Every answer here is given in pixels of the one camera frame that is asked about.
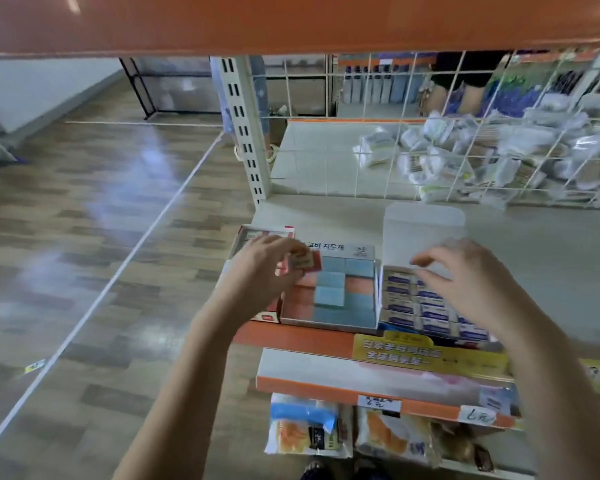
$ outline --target packaged snack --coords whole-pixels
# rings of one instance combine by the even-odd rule
[[[377,409],[358,408],[356,450],[376,458],[416,461],[432,468],[441,462],[430,420]]]
[[[331,434],[338,419],[338,405],[275,392],[271,395],[270,417],[318,423]]]
[[[351,406],[340,406],[336,425],[330,434],[318,423],[274,419],[269,427],[269,439],[264,453],[351,458],[353,456],[352,412]]]

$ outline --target yellow sign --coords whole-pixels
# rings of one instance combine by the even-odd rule
[[[387,331],[384,337],[357,334],[352,358],[419,371],[513,382],[506,354],[438,347],[416,333]]]

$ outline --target left hand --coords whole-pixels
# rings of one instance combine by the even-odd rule
[[[256,237],[233,257],[209,302],[224,310],[237,330],[302,278],[301,269],[290,269],[287,274],[276,276],[276,266],[289,253],[308,250],[304,243],[290,237],[271,234]]]

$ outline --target price tag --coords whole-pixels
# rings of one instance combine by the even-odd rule
[[[460,406],[458,422],[491,426],[496,421],[496,411],[480,406]]]
[[[386,397],[375,397],[372,395],[358,396],[358,405],[363,408],[382,409],[399,413],[402,407],[402,401],[398,399],[387,399]]]

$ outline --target orange shelf frame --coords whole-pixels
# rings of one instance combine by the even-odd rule
[[[600,47],[600,0],[370,8],[370,0],[0,0],[0,57]],[[370,17],[373,29],[362,28]]]
[[[360,394],[368,395],[371,392],[360,392],[349,389],[340,389],[328,387],[319,384],[309,384],[287,379],[268,378],[258,376],[256,378],[256,388],[263,392],[279,392],[282,394],[295,395],[298,397],[311,397],[328,401],[330,403],[357,405]],[[412,414],[416,416],[425,416],[428,418],[443,419],[448,421],[457,421],[460,407],[448,406],[446,404],[427,403],[425,401],[416,401],[414,399],[405,399],[403,397],[377,395],[376,397],[385,397],[401,401],[400,412],[402,414]],[[515,428],[520,429],[519,418],[515,416],[506,416],[497,414],[493,423],[495,428]]]
[[[346,331],[250,321],[240,327],[233,343],[350,359],[353,338]]]

